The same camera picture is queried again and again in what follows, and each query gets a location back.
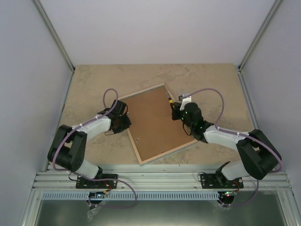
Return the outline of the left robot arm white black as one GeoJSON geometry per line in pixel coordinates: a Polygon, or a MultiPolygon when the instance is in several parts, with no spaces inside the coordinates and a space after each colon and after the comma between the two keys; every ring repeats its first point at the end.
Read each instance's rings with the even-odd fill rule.
{"type": "Polygon", "coordinates": [[[92,188],[102,185],[104,176],[101,167],[85,160],[87,142],[99,134],[118,134],[128,129],[131,121],[126,103],[114,100],[110,108],[100,111],[85,123],[58,128],[48,152],[48,161],[87,179],[92,188]]]}

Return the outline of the aluminium corner post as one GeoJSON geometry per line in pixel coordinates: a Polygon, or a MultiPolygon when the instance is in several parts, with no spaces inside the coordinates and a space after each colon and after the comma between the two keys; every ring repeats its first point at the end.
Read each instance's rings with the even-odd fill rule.
{"type": "Polygon", "coordinates": [[[51,38],[53,39],[55,45],[57,46],[61,56],[63,57],[65,63],[68,65],[69,69],[71,70],[72,73],[74,73],[75,71],[75,66],[73,65],[73,63],[71,62],[71,59],[67,53],[67,51],[65,50],[46,10],[44,9],[42,3],[40,0],[32,0],[32,3],[34,4],[39,16],[41,17],[44,25],[46,26],[47,30],[49,31],[49,34],[51,36],[51,38]]]}
{"type": "Polygon", "coordinates": [[[270,26],[271,22],[273,21],[274,17],[276,16],[277,12],[279,11],[283,3],[284,3],[283,0],[275,0],[273,2],[272,7],[270,8],[265,19],[263,20],[257,34],[255,35],[253,41],[251,42],[251,45],[249,46],[240,64],[237,66],[239,72],[242,72],[242,70],[244,69],[249,58],[252,56],[253,52],[255,51],[261,39],[263,38],[265,32],[267,31],[268,27],[270,26]]]}

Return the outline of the yellow handled screwdriver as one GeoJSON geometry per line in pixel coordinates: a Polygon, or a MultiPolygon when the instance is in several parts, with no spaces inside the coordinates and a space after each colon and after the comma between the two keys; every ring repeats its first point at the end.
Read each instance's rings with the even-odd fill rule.
{"type": "Polygon", "coordinates": [[[168,90],[166,91],[166,94],[167,94],[169,103],[170,103],[170,104],[174,104],[174,101],[173,101],[173,99],[172,99],[170,93],[168,92],[168,90]]]}

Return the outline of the clear plastic bag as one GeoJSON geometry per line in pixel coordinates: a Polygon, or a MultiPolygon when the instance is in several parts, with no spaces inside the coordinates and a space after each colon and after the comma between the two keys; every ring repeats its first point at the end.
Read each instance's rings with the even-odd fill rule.
{"type": "Polygon", "coordinates": [[[87,221],[90,222],[97,215],[101,209],[98,205],[89,205],[89,210],[87,211],[87,221]]]}

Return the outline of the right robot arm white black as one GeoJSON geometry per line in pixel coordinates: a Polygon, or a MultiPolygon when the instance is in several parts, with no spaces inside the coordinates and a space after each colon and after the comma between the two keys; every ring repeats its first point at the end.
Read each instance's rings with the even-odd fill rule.
{"type": "Polygon", "coordinates": [[[228,161],[215,172],[216,183],[221,188],[232,184],[233,180],[251,176],[263,179],[279,166],[282,157],[261,130],[235,132],[220,128],[204,120],[196,103],[185,105],[170,102],[172,120],[180,120],[188,136],[206,144],[218,144],[233,149],[239,154],[239,161],[228,161]]]}

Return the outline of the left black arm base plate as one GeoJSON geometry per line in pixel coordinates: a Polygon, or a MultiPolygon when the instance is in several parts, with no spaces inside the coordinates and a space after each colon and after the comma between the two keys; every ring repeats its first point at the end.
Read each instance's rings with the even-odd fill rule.
{"type": "Polygon", "coordinates": [[[97,175],[96,179],[105,179],[104,181],[91,181],[77,175],[76,188],[77,189],[116,189],[118,174],[102,174],[97,175]]]}

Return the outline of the right aluminium corner post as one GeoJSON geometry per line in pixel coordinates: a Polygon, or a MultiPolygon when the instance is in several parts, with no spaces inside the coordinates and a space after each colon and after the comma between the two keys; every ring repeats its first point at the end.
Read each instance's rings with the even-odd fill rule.
{"type": "Polygon", "coordinates": [[[242,70],[244,69],[249,58],[252,56],[253,52],[255,51],[261,39],[263,38],[265,32],[267,31],[268,27],[270,26],[271,22],[273,21],[274,17],[276,16],[277,12],[279,11],[283,3],[284,3],[283,0],[275,0],[273,2],[272,7],[270,8],[265,19],[263,20],[257,34],[255,35],[253,41],[251,42],[251,45],[249,46],[240,64],[237,66],[239,72],[242,72],[242,70]]]}

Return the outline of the left aluminium corner post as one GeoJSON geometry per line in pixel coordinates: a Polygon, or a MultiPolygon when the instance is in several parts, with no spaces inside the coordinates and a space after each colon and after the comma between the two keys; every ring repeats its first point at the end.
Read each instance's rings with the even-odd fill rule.
{"type": "Polygon", "coordinates": [[[65,50],[46,10],[44,9],[42,3],[40,0],[32,0],[32,3],[34,4],[39,16],[41,17],[44,25],[46,26],[47,30],[49,31],[49,34],[51,36],[51,38],[53,39],[55,45],[57,46],[61,56],[63,57],[65,63],[68,65],[69,69],[71,70],[72,73],[74,73],[75,71],[75,66],[73,65],[73,63],[71,62],[71,59],[67,53],[67,51],[65,50]]]}

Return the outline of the teal wooden photo frame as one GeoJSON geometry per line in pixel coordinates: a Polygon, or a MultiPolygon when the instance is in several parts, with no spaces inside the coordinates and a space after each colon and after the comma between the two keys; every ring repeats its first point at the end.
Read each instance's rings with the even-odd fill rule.
{"type": "Polygon", "coordinates": [[[164,83],[120,97],[128,106],[127,115],[132,125],[127,133],[140,165],[196,143],[185,134],[181,121],[172,120],[167,90],[174,99],[164,83]]]}

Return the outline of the aluminium rail base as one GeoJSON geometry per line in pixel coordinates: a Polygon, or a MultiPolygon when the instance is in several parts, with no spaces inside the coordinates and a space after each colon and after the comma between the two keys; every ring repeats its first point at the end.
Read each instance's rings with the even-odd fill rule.
{"type": "MultiPolygon", "coordinates": [[[[218,165],[198,164],[111,164],[101,166],[104,173],[118,174],[122,180],[118,191],[128,191],[130,184],[135,191],[200,191],[197,175],[200,172],[214,173],[218,165]]],[[[37,172],[34,191],[74,191],[75,175],[56,171],[51,165],[46,171],[37,172]]]]}

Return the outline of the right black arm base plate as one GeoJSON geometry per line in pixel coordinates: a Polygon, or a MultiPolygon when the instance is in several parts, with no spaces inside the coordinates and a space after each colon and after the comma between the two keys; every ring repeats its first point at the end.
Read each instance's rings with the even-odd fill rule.
{"type": "Polygon", "coordinates": [[[204,172],[198,173],[198,181],[203,189],[240,189],[244,188],[242,178],[227,180],[224,176],[216,174],[208,174],[204,172]]]}

